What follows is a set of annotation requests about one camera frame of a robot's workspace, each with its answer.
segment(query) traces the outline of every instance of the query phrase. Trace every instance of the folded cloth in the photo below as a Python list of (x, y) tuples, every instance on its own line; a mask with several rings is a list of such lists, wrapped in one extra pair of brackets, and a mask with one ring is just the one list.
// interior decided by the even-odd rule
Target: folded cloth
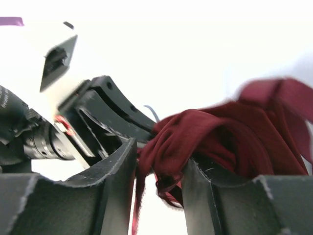
[(134, 218), (151, 168), (159, 196), (183, 207), (180, 180), (194, 152), (245, 178), (307, 175), (302, 157), (312, 163), (305, 123), (313, 122), (312, 101), (313, 90), (293, 78), (254, 80), (237, 101), (186, 110), (157, 123), (155, 138), (139, 152)]

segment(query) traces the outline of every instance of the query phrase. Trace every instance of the maroon strap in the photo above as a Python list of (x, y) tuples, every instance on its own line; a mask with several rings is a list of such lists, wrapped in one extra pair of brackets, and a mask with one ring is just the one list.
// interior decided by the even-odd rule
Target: maroon strap
[(177, 184), (195, 151), (246, 178), (307, 174), (301, 155), (312, 162), (304, 122), (313, 121), (312, 99), (313, 90), (294, 79), (257, 80), (244, 87), (237, 102), (162, 120), (140, 153), (136, 214), (151, 167), (159, 196), (168, 199), (170, 192), (182, 205)]

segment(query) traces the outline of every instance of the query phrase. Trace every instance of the maroon fabric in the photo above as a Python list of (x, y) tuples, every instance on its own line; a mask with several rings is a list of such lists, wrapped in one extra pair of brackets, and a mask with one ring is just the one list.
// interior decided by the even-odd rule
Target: maroon fabric
[(237, 101), (162, 120), (153, 129), (156, 137), (139, 152), (134, 219), (151, 168), (159, 196), (183, 206), (182, 169), (193, 152), (250, 179), (259, 174), (308, 174), (301, 155), (312, 162), (305, 124), (313, 122), (312, 101), (313, 90), (292, 78), (256, 80), (243, 88)]

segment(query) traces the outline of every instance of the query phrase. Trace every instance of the screw hole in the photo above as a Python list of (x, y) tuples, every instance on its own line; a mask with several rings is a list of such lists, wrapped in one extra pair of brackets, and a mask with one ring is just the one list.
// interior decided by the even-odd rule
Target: screw hole
[(107, 87), (112, 90), (113, 89), (113, 86), (112, 86), (112, 83), (111, 82), (107, 82)]
[(137, 112), (137, 111), (138, 111), (138, 109), (137, 109), (134, 105), (131, 105), (131, 110), (132, 110), (133, 112)]

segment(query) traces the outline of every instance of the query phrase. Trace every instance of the purple tape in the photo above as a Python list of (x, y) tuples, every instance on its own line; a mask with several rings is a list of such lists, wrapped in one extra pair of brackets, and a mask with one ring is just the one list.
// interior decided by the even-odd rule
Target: purple tape
[(0, 17), (0, 26), (24, 26), (21, 17)]

